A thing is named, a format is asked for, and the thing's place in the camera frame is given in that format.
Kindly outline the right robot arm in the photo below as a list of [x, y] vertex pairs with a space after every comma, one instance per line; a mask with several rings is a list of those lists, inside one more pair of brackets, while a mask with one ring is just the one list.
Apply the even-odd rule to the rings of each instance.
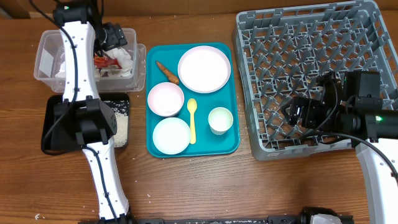
[[281, 107], [288, 125], [301, 124], [309, 137], [351, 141], [364, 175], [371, 223], [397, 223], [397, 112], [385, 110], [379, 72], [335, 72], [316, 78], [319, 100], [293, 97]]

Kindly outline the large white plate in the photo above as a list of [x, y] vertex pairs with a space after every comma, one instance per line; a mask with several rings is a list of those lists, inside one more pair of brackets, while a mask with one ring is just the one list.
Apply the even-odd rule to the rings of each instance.
[[231, 76], [228, 57], [216, 47], [201, 45], [187, 50], [178, 62], [178, 77], [196, 93], [213, 93], [223, 88]]

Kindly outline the small white bowl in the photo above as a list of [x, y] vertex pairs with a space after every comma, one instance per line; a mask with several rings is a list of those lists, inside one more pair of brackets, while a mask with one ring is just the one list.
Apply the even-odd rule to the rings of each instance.
[[155, 126], [152, 140], [161, 153], [179, 154], [190, 144], [190, 127], [180, 118], [165, 118]]

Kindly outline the white napkin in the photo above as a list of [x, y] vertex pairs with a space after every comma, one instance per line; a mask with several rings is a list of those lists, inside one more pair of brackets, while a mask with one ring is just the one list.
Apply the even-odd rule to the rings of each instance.
[[126, 77], [131, 74], [132, 71], [132, 66], [133, 66], [133, 60], [131, 55], [124, 50], [123, 48], [115, 48], [109, 51], [106, 51], [103, 54], [103, 57], [109, 57], [112, 59], [117, 59], [120, 66], [122, 69], [117, 69], [117, 68], [103, 68], [103, 69], [97, 69], [95, 67], [95, 77]]

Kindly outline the white plastic cup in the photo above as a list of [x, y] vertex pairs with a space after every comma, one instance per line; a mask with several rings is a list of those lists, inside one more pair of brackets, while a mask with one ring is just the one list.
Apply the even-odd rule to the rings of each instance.
[[224, 107], [214, 108], [208, 115], [211, 132], [215, 135], [222, 135], [227, 132], [232, 127], [233, 122], [233, 114]]

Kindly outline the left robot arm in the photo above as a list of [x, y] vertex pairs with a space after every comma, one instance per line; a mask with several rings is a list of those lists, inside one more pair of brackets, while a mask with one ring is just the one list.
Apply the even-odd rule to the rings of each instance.
[[102, 22], [104, 7], [96, 1], [57, 1], [49, 19], [62, 35], [65, 89], [53, 108], [54, 122], [42, 136], [41, 150], [50, 156], [81, 151], [93, 175], [99, 201], [99, 223], [135, 223], [116, 165], [114, 110], [100, 98], [95, 83], [95, 55], [127, 44], [119, 24]]

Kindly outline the white bowl with food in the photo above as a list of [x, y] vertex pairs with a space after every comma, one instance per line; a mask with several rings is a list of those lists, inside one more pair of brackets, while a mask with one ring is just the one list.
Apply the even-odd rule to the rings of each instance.
[[147, 104], [150, 110], [162, 117], [175, 116], [182, 109], [185, 97], [182, 89], [170, 82], [154, 86], [148, 93]]

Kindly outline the white rice pile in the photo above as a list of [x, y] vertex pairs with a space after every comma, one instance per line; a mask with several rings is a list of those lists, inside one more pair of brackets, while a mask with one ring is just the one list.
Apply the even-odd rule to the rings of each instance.
[[129, 136], [129, 102], [127, 100], [106, 100], [104, 102], [113, 109], [116, 116], [118, 130], [114, 135], [114, 146], [115, 148], [125, 147]]

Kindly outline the red foil snack wrapper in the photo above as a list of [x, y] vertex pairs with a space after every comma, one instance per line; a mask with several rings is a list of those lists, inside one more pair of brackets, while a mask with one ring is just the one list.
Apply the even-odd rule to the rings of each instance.
[[99, 57], [96, 55], [93, 60], [94, 60], [94, 65], [97, 69], [103, 69], [109, 67], [122, 69], [117, 59], [112, 59], [106, 56]]

